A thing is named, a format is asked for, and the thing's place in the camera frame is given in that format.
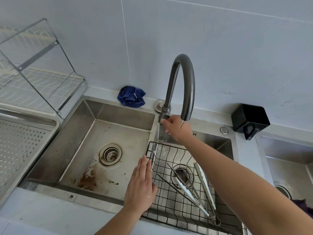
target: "black square pitcher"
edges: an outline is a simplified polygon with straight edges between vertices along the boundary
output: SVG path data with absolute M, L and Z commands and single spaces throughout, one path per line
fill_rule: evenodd
M 232 114 L 233 130 L 244 133 L 246 140 L 270 125 L 265 109 L 261 106 L 241 104 Z

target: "metal tongs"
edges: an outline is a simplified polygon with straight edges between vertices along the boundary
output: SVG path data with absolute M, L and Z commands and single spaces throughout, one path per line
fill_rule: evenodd
M 193 183 L 190 181 L 190 179 L 188 177 L 186 177 L 187 179 L 187 182 L 190 184 L 191 188 L 189 188 L 189 186 L 182 180 L 182 178 L 178 175 L 178 173 L 167 163 L 167 165 L 170 167 L 170 169 L 172 170 L 172 172 L 174 173 L 175 177 L 177 178 L 177 183 L 178 185 L 182 188 L 182 190 L 187 194 L 187 196 L 185 196 L 182 192 L 180 192 L 175 186 L 173 186 L 170 182 L 166 181 L 163 177 L 161 177 L 159 174 L 157 174 L 164 182 L 166 182 L 168 185 L 170 185 L 170 187 L 172 187 L 174 190 L 176 190 L 179 194 L 181 194 L 184 198 L 186 198 L 187 200 L 189 200 L 191 203 L 193 203 L 195 206 L 199 207 L 199 209 L 205 213 L 205 215 L 207 215 L 213 222 L 216 226 L 220 226 L 221 225 L 221 221 L 220 219 L 218 218 L 217 216 L 217 213 L 216 213 L 216 208 L 215 208 L 215 204 L 213 202 L 213 199 L 212 199 L 212 196 L 211 196 L 211 193 L 209 192 L 209 187 L 208 185 L 203 185 L 203 181 L 206 181 L 206 179 L 203 180 L 202 178 L 202 174 L 199 173 L 197 171 L 197 168 L 196 168 L 196 171 L 198 173 L 198 176 L 200 178 L 200 181 L 201 181 L 201 185 L 203 187 L 203 190 L 205 191 L 205 195 L 207 197 L 207 200 L 208 200 L 208 203 L 209 203 L 209 206 L 211 208 L 211 210 L 213 211 L 213 215 L 211 215 L 208 210 L 205 208 L 205 205 L 204 203 L 202 202 L 199 194 L 197 193 L 196 189 L 194 188 L 193 186 Z M 207 195 L 207 192 L 209 192 L 209 195 L 211 196 L 210 199 L 211 201 L 209 201 L 209 198 L 208 198 L 208 195 Z

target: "faucet spout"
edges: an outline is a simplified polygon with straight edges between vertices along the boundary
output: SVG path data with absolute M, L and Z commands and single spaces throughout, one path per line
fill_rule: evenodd
M 170 81 L 168 83 L 166 93 L 166 99 L 162 107 L 162 112 L 159 121 L 161 120 L 161 118 L 168 118 L 171 112 L 171 100 L 180 66 L 182 66 L 182 73 L 184 75 L 184 101 L 182 105 L 182 113 L 180 115 L 180 118 L 183 121 L 189 121 L 191 118 L 191 113 L 194 108 L 194 99 L 195 99 L 194 67 L 190 58 L 187 55 L 180 54 L 175 58 L 174 63 L 172 65 Z

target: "countertop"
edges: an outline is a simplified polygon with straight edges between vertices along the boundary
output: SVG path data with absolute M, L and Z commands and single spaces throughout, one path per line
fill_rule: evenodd
M 117 101 L 118 92 L 96 87 L 89 87 L 84 95 Z M 154 99 L 144 98 L 144 108 L 153 109 Z M 180 114 L 181 104 L 172 103 L 172 114 Z M 194 108 L 193 118 L 232 126 L 230 115 Z M 281 125 L 271 125 L 264 131 L 288 138 L 313 142 L 313 132 L 289 128 Z M 251 169 L 262 178 L 264 170 L 255 138 L 245 140 L 243 134 L 236 133 L 239 163 Z M 0 208 L 0 225 L 10 229 L 10 234 L 94 234 L 114 214 L 74 204 L 69 201 L 48 197 L 36 192 L 16 188 Z M 155 224 L 150 221 L 140 220 L 131 234 L 191 234 Z

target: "perforated metal tray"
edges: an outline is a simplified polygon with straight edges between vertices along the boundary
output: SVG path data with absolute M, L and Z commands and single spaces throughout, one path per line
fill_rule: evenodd
M 59 125 L 55 120 L 0 108 L 0 205 Z

